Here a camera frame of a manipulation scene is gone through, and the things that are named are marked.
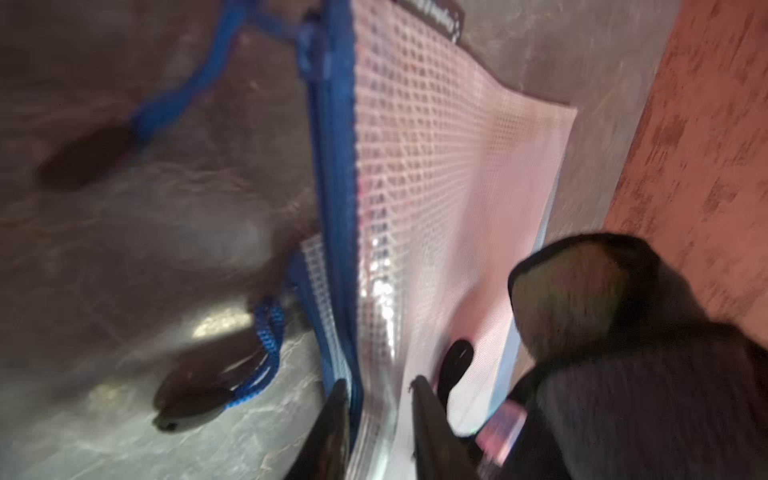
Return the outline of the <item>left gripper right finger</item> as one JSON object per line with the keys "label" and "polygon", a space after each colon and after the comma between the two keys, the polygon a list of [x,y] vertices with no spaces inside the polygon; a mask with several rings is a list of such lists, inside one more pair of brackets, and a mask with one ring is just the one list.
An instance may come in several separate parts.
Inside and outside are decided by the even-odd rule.
{"label": "left gripper right finger", "polygon": [[417,478],[478,479],[476,468],[454,435],[427,379],[417,376],[410,389]]}

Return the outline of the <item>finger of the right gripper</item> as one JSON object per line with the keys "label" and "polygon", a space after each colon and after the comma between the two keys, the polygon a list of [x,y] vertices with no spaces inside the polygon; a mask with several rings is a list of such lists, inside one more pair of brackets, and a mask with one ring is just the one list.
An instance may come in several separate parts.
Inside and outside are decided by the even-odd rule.
{"label": "finger of the right gripper", "polygon": [[437,398],[443,408],[448,406],[449,396],[472,364],[474,348],[466,339],[456,340],[447,350],[438,375]]}

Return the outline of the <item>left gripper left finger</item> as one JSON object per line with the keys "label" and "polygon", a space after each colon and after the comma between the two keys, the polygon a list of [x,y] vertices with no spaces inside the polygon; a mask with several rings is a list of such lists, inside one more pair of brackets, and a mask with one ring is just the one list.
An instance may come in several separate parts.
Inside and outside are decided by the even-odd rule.
{"label": "left gripper left finger", "polygon": [[349,448],[348,387],[345,379],[339,379],[284,479],[344,479]]}

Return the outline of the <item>white mesh document bag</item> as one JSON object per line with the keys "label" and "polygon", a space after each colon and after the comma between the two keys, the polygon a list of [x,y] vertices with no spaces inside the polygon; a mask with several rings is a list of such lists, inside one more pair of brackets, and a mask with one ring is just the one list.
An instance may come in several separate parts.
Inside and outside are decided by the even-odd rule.
{"label": "white mesh document bag", "polygon": [[463,24],[452,1],[325,1],[297,23],[227,1],[184,84],[37,173],[53,190],[111,174],[211,88],[244,27],[291,44],[332,310],[360,387],[344,479],[418,479],[410,384],[422,375],[437,397],[458,339],[474,358],[442,407],[454,435],[502,464],[519,428],[504,398],[520,345],[506,276],[542,242],[576,112],[500,84],[460,46]]}

